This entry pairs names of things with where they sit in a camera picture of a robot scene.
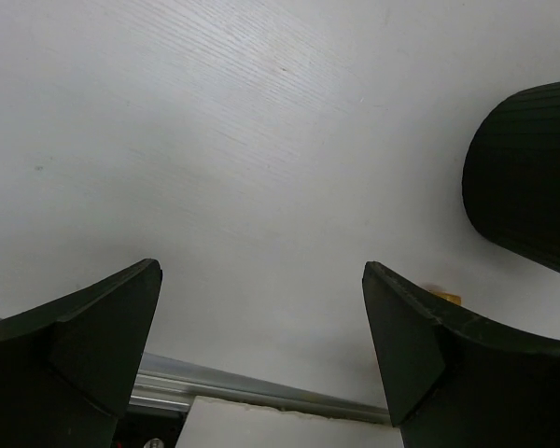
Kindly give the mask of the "aluminium frame rail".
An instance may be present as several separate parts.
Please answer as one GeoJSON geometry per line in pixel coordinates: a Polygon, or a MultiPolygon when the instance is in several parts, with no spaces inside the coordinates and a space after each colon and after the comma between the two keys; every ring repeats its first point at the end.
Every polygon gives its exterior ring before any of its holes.
{"type": "Polygon", "coordinates": [[[151,355],[144,349],[128,405],[158,404],[167,411],[185,411],[198,397],[374,424],[389,420],[382,408],[151,355]]]}

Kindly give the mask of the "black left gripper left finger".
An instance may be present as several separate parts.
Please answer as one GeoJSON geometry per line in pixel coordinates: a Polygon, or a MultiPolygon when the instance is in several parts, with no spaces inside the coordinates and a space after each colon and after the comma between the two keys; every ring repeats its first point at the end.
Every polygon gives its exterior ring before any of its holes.
{"type": "Polygon", "coordinates": [[[0,319],[0,447],[108,447],[129,403],[163,273],[143,259],[0,319]]]}

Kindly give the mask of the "small orange juice bottle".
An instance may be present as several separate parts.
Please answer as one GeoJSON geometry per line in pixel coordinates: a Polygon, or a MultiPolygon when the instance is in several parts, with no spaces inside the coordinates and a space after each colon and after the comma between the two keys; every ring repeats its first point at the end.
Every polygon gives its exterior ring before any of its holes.
{"type": "Polygon", "coordinates": [[[422,288],[437,297],[443,298],[448,302],[454,303],[458,306],[462,304],[462,299],[460,296],[447,292],[442,287],[439,287],[437,285],[432,285],[432,284],[424,284],[422,285],[422,288]]]}

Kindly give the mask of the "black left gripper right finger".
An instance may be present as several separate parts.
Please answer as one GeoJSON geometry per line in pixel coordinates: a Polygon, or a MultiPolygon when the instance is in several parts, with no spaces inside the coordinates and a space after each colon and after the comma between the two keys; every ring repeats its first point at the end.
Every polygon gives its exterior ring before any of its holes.
{"type": "Polygon", "coordinates": [[[500,324],[366,264],[391,423],[407,447],[560,447],[560,341],[500,324]]]}

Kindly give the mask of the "black ribbed plastic bin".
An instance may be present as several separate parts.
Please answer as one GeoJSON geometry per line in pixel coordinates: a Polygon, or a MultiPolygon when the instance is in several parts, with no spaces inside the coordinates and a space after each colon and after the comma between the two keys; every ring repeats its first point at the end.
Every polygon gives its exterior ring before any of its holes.
{"type": "Polygon", "coordinates": [[[469,145],[462,197],[485,239],[560,273],[560,81],[489,113],[469,145]]]}

